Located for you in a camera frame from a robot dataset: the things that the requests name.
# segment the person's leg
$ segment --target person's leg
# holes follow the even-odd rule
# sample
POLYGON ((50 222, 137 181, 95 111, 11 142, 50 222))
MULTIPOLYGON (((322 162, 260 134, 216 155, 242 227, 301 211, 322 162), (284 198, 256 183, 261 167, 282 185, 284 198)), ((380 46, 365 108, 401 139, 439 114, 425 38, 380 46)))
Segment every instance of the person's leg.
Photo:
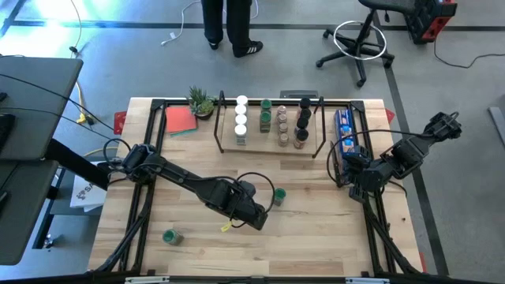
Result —
POLYGON ((216 50, 223 40, 223 0, 201 0, 204 11, 205 37, 216 50))
POLYGON ((254 54, 263 48, 261 42, 249 39, 249 22, 253 0, 226 1, 226 32, 233 44, 235 57, 254 54))

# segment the office chair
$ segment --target office chair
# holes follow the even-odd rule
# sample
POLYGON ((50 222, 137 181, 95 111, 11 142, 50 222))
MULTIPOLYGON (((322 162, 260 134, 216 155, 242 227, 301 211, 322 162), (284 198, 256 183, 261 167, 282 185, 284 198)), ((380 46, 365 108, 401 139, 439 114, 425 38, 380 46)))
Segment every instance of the office chair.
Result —
POLYGON ((340 24, 334 31, 327 29, 323 37, 325 39, 328 38, 329 35, 334 37, 335 45, 340 49, 339 52, 330 54, 318 60, 316 62, 316 66, 318 68, 322 67, 325 62, 330 60, 334 60, 337 58, 341 58, 344 56, 349 56, 354 58, 356 61, 357 71, 360 74, 360 80, 356 83, 356 85, 361 88, 366 82, 366 73, 365 67, 363 66, 363 61, 373 60, 376 58, 386 59, 384 63, 385 68, 390 68, 395 56, 393 54, 388 54, 386 52, 387 42, 384 34, 375 26, 372 25, 373 15, 377 10, 385 10, 387 11, 395 11, 403 14, 412 14, 415 11, 416 0, 358 0, 362 5, 367 6, 371 9, 370 14, 366 17, 365 22, 362 21, 347 21, 340 24), (356 39, 351 39, 347 36, 343 36, 338 33, 338 30, 348 24, 360 24, 361 30, 360 34, 356 39), (365 39, 370 34, 370 29, 374 29, 378 31, 378 33, 382 36, 384 45, 377 43, 369 43, 365 42, 365 39), (380 50, 373 50, 369 47, 378 47, 380 50))

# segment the wooden table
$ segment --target wooden table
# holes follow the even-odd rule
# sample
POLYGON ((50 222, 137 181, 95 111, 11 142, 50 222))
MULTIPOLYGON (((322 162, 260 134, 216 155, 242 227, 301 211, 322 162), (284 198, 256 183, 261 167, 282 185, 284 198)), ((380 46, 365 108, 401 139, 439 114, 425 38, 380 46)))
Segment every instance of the wooden table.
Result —
MULTIPOLYGON (((122 134, 122 139, 130 145, 143 142, 151 100, 132 98, 130 101, 122 134)), ((368 128, 389 129, 383 101, 367 99, 364 102, 368 128)), ((335 137, 334 112, 335 109, 326 108, 328 138, 335 137)), ((158 178, 143 272, 156 269, 157 275, 198 276, 356 276, 361 271, 372 273, 362 206, 348 197, 347 190, 337 189, 327 176, 325 162, 329 142, 315 159, 303 155, 248 152, 222 154, 212 136, 214 123, 214 118, 199 121, 197 132, 182 136, 165 134, 162 155, 201 177, 237 177, 248 171, 261 172, 276 187, 286 189, 287 197, 282 206, 272 209, 261 231, 243 226, 222 233, 220 228, 227 222, 226 217, 206 208, 193 193, 158 178), (180 246, 163 242, 162 234, 170 228, 184 234, 185 240, 180 246)), ((370 137, 375 155, 393 144, 390 133, 371 133, 370 137)), ((124 157, 126 154, 126 148, 120 147, 118 155, 124 157)), ((246 180, 256 186, 256 202, 268 205, 271 198, 268 183, 255 176, 246 180)), ((124 236, 133 186, 129 181, 122 181, 109 188, 89 269, 97 268, 124 236)), ((387 221, 391 224, 391 237, 412 265, 422 270, 404 192, 387 185, 383 202, 387 221)), ((381 265, 387 267, 382 242, 376 239, 381 265)), ((129 265, 137 249, 136 240, 131 249, 129 265)))

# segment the black shoe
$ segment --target black shoe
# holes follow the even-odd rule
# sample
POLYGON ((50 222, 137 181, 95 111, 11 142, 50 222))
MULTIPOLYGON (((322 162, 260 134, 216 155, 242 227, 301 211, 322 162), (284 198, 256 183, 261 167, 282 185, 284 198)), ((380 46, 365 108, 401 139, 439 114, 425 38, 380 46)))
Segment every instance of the black shoe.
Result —
POLYGON ((262 42, 255 42, 251 40, 251 42, 247 47, 239 47, 239 48, 234 47, 234 55, 236 58, 241 58, 246 55, 251 55, 255 54, 256 52, 260 52, 260 50, 262 49, 263 49, 262 42))
POLYGON ((211 46, 211 49, 212 50, 217 50, 219 48, 219 43, 211 43, 211 42, 208 42, 208 45, 211 46))

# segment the small plant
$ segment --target small plant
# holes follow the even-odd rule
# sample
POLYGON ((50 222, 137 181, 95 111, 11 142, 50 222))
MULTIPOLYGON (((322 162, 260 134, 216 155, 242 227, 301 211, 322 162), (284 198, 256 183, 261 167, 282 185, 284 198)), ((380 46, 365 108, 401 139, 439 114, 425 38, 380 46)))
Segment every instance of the small plant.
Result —
POLYGON ((215 99, 207 96, 207 91, 193 86, 189 88, 189 97, 186 97, 193 114, 209 114, 214 110, 215 99))

